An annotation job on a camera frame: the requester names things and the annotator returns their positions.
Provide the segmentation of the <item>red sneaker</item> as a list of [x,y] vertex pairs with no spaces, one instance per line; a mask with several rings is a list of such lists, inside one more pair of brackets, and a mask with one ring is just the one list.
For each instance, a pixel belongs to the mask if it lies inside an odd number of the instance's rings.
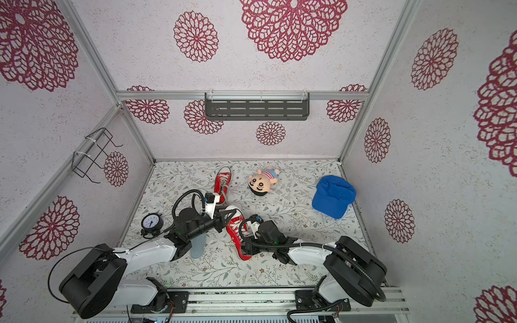
[[224,205],[226,203],[228,190],[232,181],[232,170],[229,166],[222,167],[216,177],[214,184],[214,192],[219,195],[218,205]]
[[244,254],[242,252],[243,240],[239,233],[239,227],[240,227],[241,223],[244,221],[244,215],[243,215],[242,211],[235,205],[227,206],[226,211],[235,211],[236,212],[232,216],[229,224],[226,226],[227,233],[229,234],[230,238],[232,239],[232,241],[236,247],[239,258],[242,261],[249,261],[252,257],[250,255]]

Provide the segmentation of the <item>light blue insole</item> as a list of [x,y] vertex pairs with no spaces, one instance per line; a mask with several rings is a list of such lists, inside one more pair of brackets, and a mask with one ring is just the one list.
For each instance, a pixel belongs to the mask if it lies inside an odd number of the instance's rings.
[[190,250],[190,256],[192,259],[198,259],[203,256],[206,241],[207,241],[207,234],[202,234],[191,240],[192,248]]

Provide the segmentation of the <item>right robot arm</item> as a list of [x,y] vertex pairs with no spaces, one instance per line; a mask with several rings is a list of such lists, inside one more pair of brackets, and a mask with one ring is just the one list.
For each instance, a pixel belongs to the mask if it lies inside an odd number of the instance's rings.
[[316,286],[316,295],[330,303],[346,296],[363,306],[386,301],[382,284],[387,268],[383,262],[348,236],[330,244],[304,242],[283,235],[271,220],[248,218],[238,227],[242,251],[270,252],[284,265],[310,265],[327,271]]

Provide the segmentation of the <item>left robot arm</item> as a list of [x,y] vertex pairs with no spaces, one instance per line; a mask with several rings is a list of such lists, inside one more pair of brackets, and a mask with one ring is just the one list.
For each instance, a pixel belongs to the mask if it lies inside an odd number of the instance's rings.
[[99,244],[63,279],[59,293],[77,314],[89,319],[111,306],[143,306],[161,312],[170,305],[167,288],[153,277],[130,280],[127,276],[148,266],[182,258],[192,240],[210,230],[222,231],[237,209],[218,209],[200,216],[184,209],[164,235],[132,248]]

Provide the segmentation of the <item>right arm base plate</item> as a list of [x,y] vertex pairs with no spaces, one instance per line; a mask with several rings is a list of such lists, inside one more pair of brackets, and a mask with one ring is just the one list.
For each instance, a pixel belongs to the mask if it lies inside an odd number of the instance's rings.
[[295,303],[297,311],[306,312],[350,312],[349,299],[339,301],[327,301],[314,291],[298,289],[295,291]]

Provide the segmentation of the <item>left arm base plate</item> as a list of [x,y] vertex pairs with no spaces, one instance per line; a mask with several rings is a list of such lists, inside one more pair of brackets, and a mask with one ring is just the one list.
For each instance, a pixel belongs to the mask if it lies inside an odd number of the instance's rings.
[[156,298],[149,305],[132,305],[131,314],[184,314],[187,310],[189,292],[169,291],[167,296],[164,293],[157,294]]

